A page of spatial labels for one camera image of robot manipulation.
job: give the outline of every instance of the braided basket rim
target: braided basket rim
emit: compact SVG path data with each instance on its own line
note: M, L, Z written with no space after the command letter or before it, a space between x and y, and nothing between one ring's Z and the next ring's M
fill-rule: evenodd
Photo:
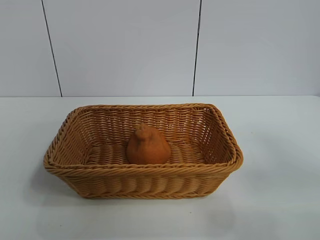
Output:
M57 146L63 143L64 139L64 130L72 125L72 122L75 120L77 115L82 111L90 111L94 109L117 109L117 110L125 110L125 109L158 109L161 111L174 109L191 109L191 108L200 108L200 109L208 109L210 108L214 113L215 117L218 119L218 124L220 129L223 130L223 136L228 144L228 146L232 149L232 160L225 163L165 163L165 164L146 164L146 165L137 165L137 164L95 164L95 165L84 165L84 164L72 164L72 165L60 165L53 161L54 155L58 154L56 152ZM183 103L183 104L149 104L149 105L86 105L77 107L73 111L71 111L61 127L58 130L55 138L52 143L48 147L44 159L43 164L48 172L56 172L62 171L64 174L70 174L73 176L77 176L77 173L81 172L81 175L87 173L88 175L97 175L99 171L100 174L98 176L102 176L103 174L108 172L110 176L117 175L117 170L124 170L128 174L143 174L143 172L151 170L151 169L176 169L177 174L180 170L187 170L192 168L192 173L201 175L201 174L209 174L209 173L231 173L237 170L243 163L243 153L240 147L237 144L235 137L233 136L231 130L229 129L222 113L220 110L215 107L213 104L207 103Z

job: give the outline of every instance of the orange object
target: orange object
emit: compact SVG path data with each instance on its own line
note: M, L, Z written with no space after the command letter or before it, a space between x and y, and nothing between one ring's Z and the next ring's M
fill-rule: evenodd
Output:
M131 164L164 164L171 150L158 129L140 124L129 140L126 155Z

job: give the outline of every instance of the white table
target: white table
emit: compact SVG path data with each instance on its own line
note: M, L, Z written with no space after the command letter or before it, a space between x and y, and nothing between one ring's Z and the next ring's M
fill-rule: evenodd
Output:
M242 167L205 198L78 197L43 168L66 115L93 104L212 103ZM0 98L1 240L319 240L320 97Z

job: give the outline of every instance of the dark vertical line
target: dark vertical line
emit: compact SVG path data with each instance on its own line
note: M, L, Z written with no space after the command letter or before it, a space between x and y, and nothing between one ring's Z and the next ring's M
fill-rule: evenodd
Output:
M198 43L199 43L199 32L200 32L200 22L201 22L201 7L202 7L202 0L200 0L199 18L198 18L198 30L197 30L197 33L196 33L196 47L195 47L195 59L194 59L192 96L195 95L196 69L197 69L197 57L198 57Z
M62 97L61 85L60 85L60 81L59 81L59 75L58 75L58 70L57 70L57 64L56 64L54 49L52 48L52 42L51 42L51 37L50 37L50 33L49 33L49 27L48 27L48 22L47 22L47 16L46 16L46 11L45 11L44 0L41 0L41 4L42 4L42 10L43 10L43 15L44 15L45 25L46 25L46 31L47 31L48 37L49 37L49 43L50 43L50 48L51 48L51 53L52 53L52 58L53 58L53 64L54 64L56 79L58 80L60 96Z

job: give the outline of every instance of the wicker basket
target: wicker basket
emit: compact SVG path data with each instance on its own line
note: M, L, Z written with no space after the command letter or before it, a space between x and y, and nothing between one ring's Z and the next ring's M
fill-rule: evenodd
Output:
M138 124L166 137L166 164L129 164ZM180 199L211 194L243 162L220 111L211 104L92 105L72 111L44 156L44 167L85 198Z

